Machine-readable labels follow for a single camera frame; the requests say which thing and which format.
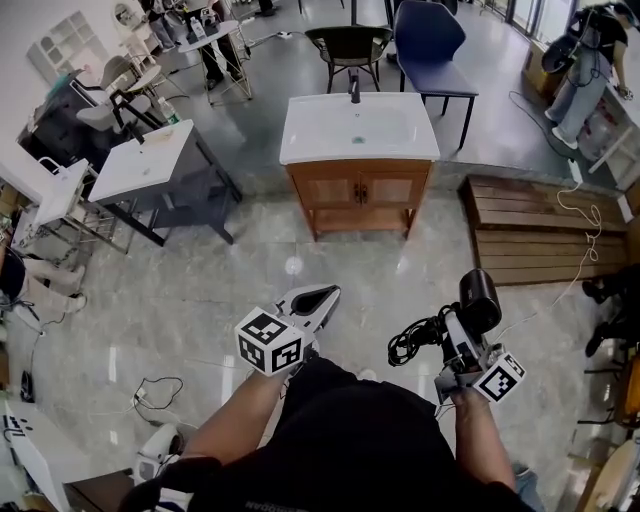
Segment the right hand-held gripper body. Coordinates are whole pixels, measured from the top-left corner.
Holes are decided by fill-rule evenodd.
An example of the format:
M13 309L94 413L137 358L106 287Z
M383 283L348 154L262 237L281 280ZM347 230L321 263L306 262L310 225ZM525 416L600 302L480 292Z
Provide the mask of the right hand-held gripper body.
M470 388L491 403L501 403L525 379L525 368L502 343L489 345L473 369L447 365L435 378L438 399L443 404L454 392Z

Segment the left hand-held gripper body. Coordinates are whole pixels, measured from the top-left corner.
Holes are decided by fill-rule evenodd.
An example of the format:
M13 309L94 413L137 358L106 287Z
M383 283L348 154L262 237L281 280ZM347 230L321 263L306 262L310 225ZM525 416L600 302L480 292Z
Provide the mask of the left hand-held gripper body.
M265 376L291 370L314 341L319 311L313 298L254 307L234 328L239 357Z

